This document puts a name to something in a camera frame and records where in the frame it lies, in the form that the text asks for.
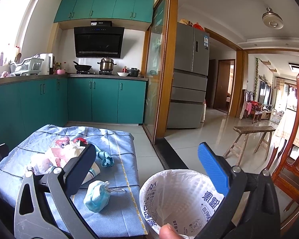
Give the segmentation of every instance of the finger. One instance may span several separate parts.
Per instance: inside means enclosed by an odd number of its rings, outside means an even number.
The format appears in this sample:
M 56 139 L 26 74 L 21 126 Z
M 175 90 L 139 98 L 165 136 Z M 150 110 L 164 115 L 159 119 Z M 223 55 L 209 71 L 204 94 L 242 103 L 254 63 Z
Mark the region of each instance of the finger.
M 181 237 L 175 229 L 170 225 L 163 225 L 159 231 L 159 239 L 184 239 Z

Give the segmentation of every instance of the face mask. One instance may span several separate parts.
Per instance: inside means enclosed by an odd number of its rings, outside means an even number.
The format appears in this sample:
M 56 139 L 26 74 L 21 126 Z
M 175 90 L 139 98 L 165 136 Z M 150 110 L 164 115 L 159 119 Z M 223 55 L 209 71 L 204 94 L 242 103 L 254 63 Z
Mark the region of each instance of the face mask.
M 94 181 L 89 185 L 83 203 L 90 211 L 100 212 L 108 204 L 112 191 L 125 192 L 123 189 L 109 189 L 108 185 L 108 181 Z

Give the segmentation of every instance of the kitchen countertop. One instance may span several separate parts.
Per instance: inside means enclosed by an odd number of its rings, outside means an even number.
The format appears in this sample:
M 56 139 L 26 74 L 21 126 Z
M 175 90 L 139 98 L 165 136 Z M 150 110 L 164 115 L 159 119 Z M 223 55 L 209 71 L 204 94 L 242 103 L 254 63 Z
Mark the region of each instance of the kitchen countertop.
M 148 81 L 147 78 L 141 77 L 128 77 L 118 75 L 100 75 L 100 74 L 43 74 L 43 75 L 27 75 L 27 76 L 14 76 L 0 78 L 0 85 L 8 83 L 16 83 L 30 80 L 40 79 L 52 79 L 52 78 L 107 78 L 107 79 L 121 79 L 121 80 L 136 80 L 136 81 Z

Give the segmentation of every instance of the mask ear loop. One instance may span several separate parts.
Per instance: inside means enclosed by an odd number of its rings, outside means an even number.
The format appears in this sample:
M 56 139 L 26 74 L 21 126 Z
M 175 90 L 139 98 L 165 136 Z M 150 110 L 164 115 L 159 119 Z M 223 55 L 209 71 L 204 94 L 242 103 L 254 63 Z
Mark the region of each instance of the mask ear loop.
M 105 189 L 106 189 L 106 191 L 108 191 L 108 192 L 113 192 L 113 191 L 115 191 L 115 192 L 125 192 L 125 190 L 124 189 L 109 189 L 108 188 L 108 185 L 110 184 L 108 181 L 106 181 L 105 182 L 106 183 L 106 185 L 105 185 Z

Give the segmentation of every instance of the blue gripper pad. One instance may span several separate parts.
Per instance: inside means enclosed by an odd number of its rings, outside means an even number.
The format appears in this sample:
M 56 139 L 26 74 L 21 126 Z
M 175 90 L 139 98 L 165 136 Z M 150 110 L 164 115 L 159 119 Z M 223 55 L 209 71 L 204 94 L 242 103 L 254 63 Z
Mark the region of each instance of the blue gripper pad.
M 215 158 L 215 154 L 206 143 L 198 146 L 198 158 L 202 163 L 207 175 L 211 179 L 218 193 L 227 195 L 229 191 L 229 177 Z

